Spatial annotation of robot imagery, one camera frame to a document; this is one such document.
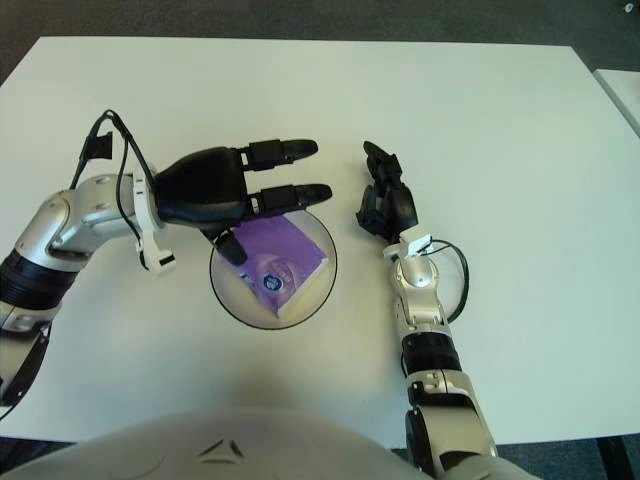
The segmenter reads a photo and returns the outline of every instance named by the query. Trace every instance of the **purple tissue pack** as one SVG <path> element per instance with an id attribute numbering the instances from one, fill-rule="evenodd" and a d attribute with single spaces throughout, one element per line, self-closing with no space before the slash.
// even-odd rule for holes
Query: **purple tissue pack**
<path id="1" fill-rule="evenodd" d="M 327 263 L 327 256 L 284 216 L 260 218 L 233 230 L 247 261 L 227 262 L 276 315 L 283 316 Z"/>

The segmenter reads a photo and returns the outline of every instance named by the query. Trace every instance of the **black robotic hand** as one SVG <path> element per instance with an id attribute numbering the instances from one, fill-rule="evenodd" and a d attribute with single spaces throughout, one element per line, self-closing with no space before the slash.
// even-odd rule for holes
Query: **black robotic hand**
<path id="1" fill-rule="evenodd" d="M 400 180 L 402 168 L 395 155 L 371 142 L 364 142 L 363 147 L 374 184 L 365 188 L 356 213 L 358 224 L 390 244 L 397 243 L 402 231 L 418 224 L 411 190 Z"/>
<path id="2" fill-rule="evenodd" d="M 247 193 L 246 171 L 290 164 L 318 151 L 313 140 L 269 140 L 216 147 L 178 160 L 154 178 L 158 216 L 198 228 L 235 265 L 246 259 L 231 228 L 241 221 L 302 210 L 331 198 L 328 185 L 286 185 Z"/>

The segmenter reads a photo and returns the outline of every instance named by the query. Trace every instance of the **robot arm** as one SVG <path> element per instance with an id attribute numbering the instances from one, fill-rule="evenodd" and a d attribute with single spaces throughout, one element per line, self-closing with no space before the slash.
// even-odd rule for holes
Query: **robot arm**
<path id="1" fill-rule="evenodd" d="M 98 136 L 105 120 L 125 141 L 120 173 L 78 185 L 90 159 L 111 155 L 111 134 Z M 133 175 L 124 175 L 129 146 L 140 165 Z M 201 230 L 229 261 L 242 264 L 246 253 L 233 236 L 234 226 L 305 209 L 332 195 L 327 185 L 287 185 L 249 194 L 244 173 L 291 164 L 317 150 L 312 140 L 218 147 L 155 174 L 120 117 L 105 112 L 85 141 L 71 187 L 44 201 L 0 265 L 0 406 L 15 406 L 31 386 L 62 298 L 101 245 L 133 233 L 143 267 L 162 274 L 176 259 L 157 245 L 156 235 L 176 223 Z"/>
<path id="2" fill-rule="evenodd" d="M 413 464 L 435 477 L 470 456 L 497 450 L 462 371 L 451 329 L 438 299 L 438 269 L 425 255 L 431 235 L 418 225 L 410 190 L 400 181 L 395 155 L 365 142 L 375 184 L 367 187 L 357 213 L 360 226 L 385 238 L 391 262 L 393 314 L 407 369 L 407 447 Z"/>

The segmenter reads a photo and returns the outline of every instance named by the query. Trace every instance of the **robotic hand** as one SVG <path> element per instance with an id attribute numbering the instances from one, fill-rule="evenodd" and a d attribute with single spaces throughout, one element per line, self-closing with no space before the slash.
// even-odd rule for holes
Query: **robotic hand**
<path id="1" fill-rule="evenodd" d="M 157 247 L 155 234 L 165 223 L 180 223 L 202 230 L 230 261 L 242 263 L 246 254 L 233 237 L 234 225 L 305 208 L 331 196 L 325 185 L 278 187 L 253 195 L 246 191 L 244 171 L 308 156 L 317 151 L 310 140 L 205 150 L 154 175 L 119 117 L 105 115 L 125 139 L 125 159 L 131 144 L 140 168 L 133 177 L 124 176 L 123 160 L 118 176 L 95 177 L 76 188 L 86 159 L 110 151 L 110 138 L 98 137 L 99 124 L 94 126 L 71 188 L 45 201 L 0 267 L 4 405 L 15 405 L 29 388 L 60 300 L 106 240 L 132 230 L 143 265 L 162 273 L 175 258 Z M 438 270 L 427 257 L 437 240 L 418 224 L 397 158 L 372 143 L 366 142 L 364 148 L 374 185 L 366 188 L 356 216 L 363 228 L 390 244 L 383 255 L 391 262 L 394 317 L 413 407 L 405 422 L 411 462 L 443 480 L 533 478 L 496 458 L 438 300 Z M 460 313 L 465 300 L 463 292 L 450 318 Z M 152 421 L 43 457 L 7 478 L 430 478 L 418 470 L 328 421 L 300 413 L 242 409 Z"/>
<path id="2" fill-rule="evenodd" d="M 409 401 L 406 415 L 407 448 L 412 463 L 440 477 L 465 458 L 496 456 L 497 450 L 471 380 L 462 371 L 447 315 L 438 299 L 438 269 L 427 256 L 432 240 L 418 224 L 411 191 L 400 180 L 402 169 L 395 155 L 365 142 L 367 166 L 374 185 L 364 191 L 358 223 L 389 242 L 384 258 L 391 261 L 390 280 L 396 295 L 393 310 L 406 365 Z M 466 302 L 463 291 L 459 307 Z"/>
<path id="3" fill-rule="evenodd" d="M 78 185 L 90 160 L 111 157 L 112 134 L 98 135 L 106 120 L 124 140 L 120 171 Z M 129 147 L 139 161 L 132 176 L 124 174 Z M 176 259 L 158 247 L 156 235 L 175 223 L 201 230 L 223 256 L 240 265 L 246 253 L 233 236 L 235 225 L 305 209 L 332 195 L 327 185 L 287 185 L 249 194 L 244 173 L 291 164 L 317 151 L 312 140 L 217 147 L 154 174 L 122 119 L 106 111 L 85 140 L 70 188 L 44 201 L 0 266 L 0 406 L 13 408 L 31 386 L 61 300 L 102 244 L 133 233 L 143 267 L 161 274 Z"/>

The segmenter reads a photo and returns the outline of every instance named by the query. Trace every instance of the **silver robot arm segment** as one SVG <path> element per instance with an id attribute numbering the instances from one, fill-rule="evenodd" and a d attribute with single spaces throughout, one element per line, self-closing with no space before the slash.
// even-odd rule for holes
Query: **silver robot arm segment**
<path id="1" fill-rule="evenodd" d="M 384 256 L 393 261 L 393 309 L 413 407 L 406 416 L 407 447 L 418 468 L 439 477 L 467 457 L 496 456 L 497 450 L 438 299 L 438 269 L 420 253 L 430 243 L 416 225 Z"/>
<path id="2" fill-rule="evenodd" d="M 42 363 L 62 297 L 93 253 L 130 234 L 116 202 L 116 175 L 90 178 L 44 201 L 0 267 L 0 406 L 24 396 Z M 120 189 L 135 222 L 133 179 Z"/>

